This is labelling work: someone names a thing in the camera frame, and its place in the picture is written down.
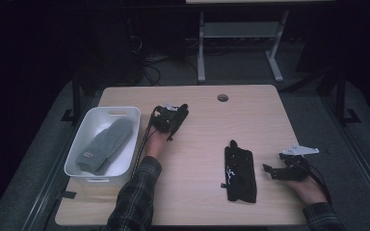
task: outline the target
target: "black tape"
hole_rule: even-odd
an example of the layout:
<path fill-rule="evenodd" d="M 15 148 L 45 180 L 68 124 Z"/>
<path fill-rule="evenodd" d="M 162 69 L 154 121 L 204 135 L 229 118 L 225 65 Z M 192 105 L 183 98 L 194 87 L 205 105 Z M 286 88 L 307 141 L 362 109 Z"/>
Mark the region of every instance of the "black tape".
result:
<path fill-rule="evenodd" d="M 76 194 L 77 194 L 77 192 L 64 191 L 62 193 L 62 198 L 74 199 L 74 197 L 76 197 Z"/>

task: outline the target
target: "black glove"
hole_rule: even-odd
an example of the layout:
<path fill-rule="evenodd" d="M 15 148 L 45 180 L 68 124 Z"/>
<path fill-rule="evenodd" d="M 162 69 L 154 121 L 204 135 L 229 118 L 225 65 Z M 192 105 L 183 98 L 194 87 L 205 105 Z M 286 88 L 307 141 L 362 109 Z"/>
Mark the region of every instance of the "black glove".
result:
<path fill-rule="evenodd" d="M 222 188 L 226 188 L 229 201 L 256 202 L 253 154 L 238 147 L 234 140 L 225 148 L 225 178 L 226 184 L 222 184 Z"/>
<path fill-rule="evenodd" d="M 150 124 L 152 124 L 161 133 L 170 133 L 170 136 L 168 137 L 169 141 L 172 141 L 172 136 L 179 129 L 189 113 L 187 104 L 182 104 L 179 108 L 173 108 L 176 109 L 176 111 L 157 106 L 152 112 L 149 121 Z"/>

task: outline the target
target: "white plastic bin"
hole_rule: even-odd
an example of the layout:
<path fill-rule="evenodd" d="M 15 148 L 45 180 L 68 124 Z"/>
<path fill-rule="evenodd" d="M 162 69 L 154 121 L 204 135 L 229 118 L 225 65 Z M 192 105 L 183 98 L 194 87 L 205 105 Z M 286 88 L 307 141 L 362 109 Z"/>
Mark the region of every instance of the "white plastic bin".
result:
<path fill-rule="evenodd" d="M 108 128 L 122 116 L 133 121 L 133 133 L 116 153 L 102 166 L 103 173 L 94 175 L 82 171 L 76 159 L 89 146 L 94 137 Z M 84 117 L 65 163 L 65 173 L 84 185 L 124 185 L 131 177 L 134 166 L 134 151 L 140 129 L 141 113 L 135 107 L 97 107 L 89 110 Z"/>

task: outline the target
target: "white tag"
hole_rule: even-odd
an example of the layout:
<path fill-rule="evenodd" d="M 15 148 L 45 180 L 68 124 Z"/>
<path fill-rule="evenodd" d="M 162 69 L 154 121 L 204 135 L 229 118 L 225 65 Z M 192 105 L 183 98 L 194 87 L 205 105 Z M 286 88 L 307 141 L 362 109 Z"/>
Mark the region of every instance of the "white tag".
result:
<path fill-rule="evenodd" d="M 319 152 L 320 151 L 318 150 L 318 148 L 304 147 L 298 144 L 293 144 L 291 147 L 283 150 L 281 153 L 286 154 L 286 155 L 299 156 L 299 155 L 305 155 L 305 154 L 315 154 Z"/>
<path fill-rule="evenodd" d="M 165 106 L 166 109 L 168 109 L 170 111 L 175 111 L 175 112 L 178 111 L 178 109 L 173 107 L 171 104 L 165 103 L 164 106 Z"/>
<path fill-rule="evenodd" d="M 90 153 L 90 152 L 85 152 L 85 153 L 83 154 L 83 156 L 85 156 L 85 157 L 87 157 L 87 158 L 92 158 L 94 155 L 93 155 L 92 153 Z"/>

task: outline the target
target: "black device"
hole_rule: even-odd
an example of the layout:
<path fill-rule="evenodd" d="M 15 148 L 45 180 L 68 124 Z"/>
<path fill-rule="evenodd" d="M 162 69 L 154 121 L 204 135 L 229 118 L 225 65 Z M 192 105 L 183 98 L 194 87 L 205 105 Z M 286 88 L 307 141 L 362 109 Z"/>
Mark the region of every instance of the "black device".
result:
<path fill-rule="evenodd" d="M 279 153 L 279 157 L 286 164 L 286 168 L 272 168 L 263 164 L 264 170 L 270 173 L 272 179 L 284 181 L 303 181 L 309 175 L 321 187 L 321 190 L 323 191 L 327 201 L 331 203 L 330 192 L 326 183 L 324 180 L 322 180 L 321 174 L 320 176 L 317 176 L 311 171 L 312 168 L 315 170 L 317 169 L 311 166 L 303 155 L 295 156 Z"/>
<path fill-rule="evenodd" d="M 171 132 L 168 140 L 172 141 L 172 136 L 179 129 L 188 113 L 187 104 L 183 104 L 181 107 L 172 107 L 169 105 L 166 107 L 157 106 L 155 107 L 149 122 L 161 133 Z"/>
<path fill-rule="evenodd" d="M 151 113 L 149 118 L 148 126 L 146 127 L 143 141 L 140 145 L 140 148 L 137 153 L 137 159 L 134 164 L 133 172 L 131 177 L 134 175 L 135 170 L 138 167 L 140 162 L 141 153 L 145 147 L 148 138 L 152 136 L 149 134 L 151 126 L 154 126 L 161 133 L 170 133 L 167 141 L 172 141 L 172 136 L 178 131 L 182 122 L 185 120 L 188 115 L 188 105 L 182 104 L 180 107 L 173 107 L 171 105 L 166 105 L 165 107 L 156 106 Z"/>

